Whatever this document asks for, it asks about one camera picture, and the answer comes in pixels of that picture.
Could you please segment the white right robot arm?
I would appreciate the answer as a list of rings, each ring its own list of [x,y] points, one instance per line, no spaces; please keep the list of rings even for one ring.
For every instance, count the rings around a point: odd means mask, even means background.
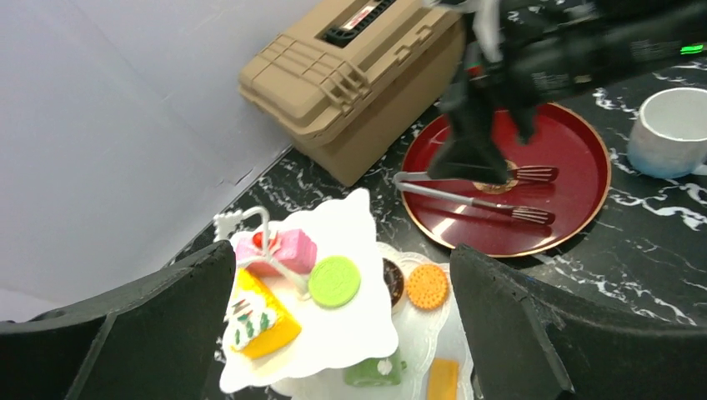
[[[492,138],[497,110],[521,143],[538,106],[578,96],[693,57],[706,41],[703,1],[432,1],[461,13],[481,67],[463,62],[439,109],[450,129],[428,167],[433,179],[504,183],[508,168]]]

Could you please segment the orange round cookie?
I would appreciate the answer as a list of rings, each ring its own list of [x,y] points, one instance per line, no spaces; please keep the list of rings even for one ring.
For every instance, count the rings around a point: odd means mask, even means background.
[[[409,301],[418,309],[432,311],[440,308],[449,295],[449,280],[437,264],[417,266],[408,276],[406,290]]]

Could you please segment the metal tongs with white handle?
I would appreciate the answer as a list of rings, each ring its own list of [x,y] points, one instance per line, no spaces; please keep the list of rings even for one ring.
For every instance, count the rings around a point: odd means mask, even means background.
[[[432,179],[426,172],[397,172],[394,185],[400,192],[444,200],[459,205],[483,209],[526,223],[548,226],[555,220],[552,212],[525,205],[492,202],[488,195],[506,194],[523,184],[550,185],[559,176],[559,169],[547,165],[518,166],[508,162],[505,183],[482,183],[444,178]]]

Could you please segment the orange square cake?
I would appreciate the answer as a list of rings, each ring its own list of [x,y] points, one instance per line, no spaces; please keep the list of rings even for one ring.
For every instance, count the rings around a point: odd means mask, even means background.
[[[459,363],[455,360],[435,358],[428,374],[427,400],[456,400]]]

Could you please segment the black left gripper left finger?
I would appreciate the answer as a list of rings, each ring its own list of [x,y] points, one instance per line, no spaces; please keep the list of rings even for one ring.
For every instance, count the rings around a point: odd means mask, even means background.
[[[235,270],[220,241],[96,297],[2,322],[2,398],[199,398]]]

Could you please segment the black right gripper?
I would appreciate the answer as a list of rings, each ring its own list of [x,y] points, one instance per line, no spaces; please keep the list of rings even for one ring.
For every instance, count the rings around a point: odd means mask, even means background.
[[[600,35],[608,27],[606,1],[501,1],[501,62],[490,62],[476,40],[474,56],[483,76],[471,83],[461,61],[439,110],[449,124],[427,173],[433,179],[503,184],[503,154],[492,139],[494,109],[509,111],[518,135],[534,135],[538,105],[570,98],[599,86],[608,64]]]

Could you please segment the yellow cake slice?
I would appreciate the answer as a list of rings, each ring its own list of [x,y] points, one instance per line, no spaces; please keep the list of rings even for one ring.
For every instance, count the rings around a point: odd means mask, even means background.
[[[227,348],[251,360],[277,352],[302,331],[269,287],[246,269],[236,274],[224,320]]]

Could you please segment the pink cake with cherry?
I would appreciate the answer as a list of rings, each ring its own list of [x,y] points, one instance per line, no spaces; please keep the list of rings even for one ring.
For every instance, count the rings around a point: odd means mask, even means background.
[[[239,263],[264,255],[263,232],[242,232],[233,237]],[[268,249],[274,259],[300,275],[309,275],[317,260],[317,244],[299,228],[271,230]]]

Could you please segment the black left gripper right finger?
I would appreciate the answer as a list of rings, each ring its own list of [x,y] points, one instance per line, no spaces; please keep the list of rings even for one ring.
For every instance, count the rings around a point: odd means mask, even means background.
[[[487,399],[703,399],[706,330],[592,302],[461,245],[450,277]]]

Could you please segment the green round macaron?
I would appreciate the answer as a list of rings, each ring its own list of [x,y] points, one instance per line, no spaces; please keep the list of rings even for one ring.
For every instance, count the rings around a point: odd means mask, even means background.
[[[330,256],[317,262],[308,279],[308,292],[322,308],[340,308],[358,293],[361,275],[355,262]]]

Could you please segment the white three-tier dessert stand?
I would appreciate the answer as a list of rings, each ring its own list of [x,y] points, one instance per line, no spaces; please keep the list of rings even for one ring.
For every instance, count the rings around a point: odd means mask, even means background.
[[[213,221],[216,238],[229,242],[234,254],[233,237],[263,232],[264,255],[238,262],[235,254],[236,274],[246,269],[258,277],[302,327],[289,345],[254,360],[227,348],[225,329],[225,366],[219,383],[223,392],[272,386],[295,399],[426,399],[430,366],[435,358],[444,358],[459,363],[457,399],[473,396],[469,380],[473,361],[449,266],[437,264],[449,280],[449,295],[442,307],[418,309],[409,301],[406,290],[403,307],[392,314],[383,258],[403,271],[405,288],[417,266],[436,263],[377,242],[368,190],[356,189],[343,199],[292,213],[281,222],[271,222],[268,210],[260,206],[219,214]],[[330,256],[345,256],[356,263],[361,284],[349,303],[333,309],[320,307],[308,292],[310,274],[297,274],[273,258],[268,249],[270,231],[293,228],[304,230],[317,244],[316,263]],[[390,356],[407,363],[398,386],[351,387],[343,381],[345,368],[369,358]]]

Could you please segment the chocolate glazed donut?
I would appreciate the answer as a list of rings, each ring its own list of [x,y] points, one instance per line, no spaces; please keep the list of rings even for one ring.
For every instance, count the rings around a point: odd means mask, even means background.
[[[406,295],[405,276],[400,267],[393,261],[383,258],[384,281],[389,290],[391,313],[397,313],[404,305]]]

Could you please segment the red round tray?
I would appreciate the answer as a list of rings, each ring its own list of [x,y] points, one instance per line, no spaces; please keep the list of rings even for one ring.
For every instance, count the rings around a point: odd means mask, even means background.
[[[520,167],[557,167],[550,185],[523,184],[506,194],[488,195],[494,203],[540,208],[555,215],[548,226],[522,222],[496,212],[403,192],[402,202],[418,228],[435,242],[466,244],[494,258],[540,253],[581,231],[602,208],[611,179],[603,140],[584,119],[557,104],[538,107],[536,131],[525,146],[505,111],[494,115],[493,138],[507,163]]]

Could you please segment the green swirl roll cake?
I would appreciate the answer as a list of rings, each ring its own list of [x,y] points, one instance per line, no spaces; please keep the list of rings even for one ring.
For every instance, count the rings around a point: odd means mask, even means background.
[[[406,368],[407,363],[397,357],[369,358],[345,368],[343,381],[355,388],[398,386]]]

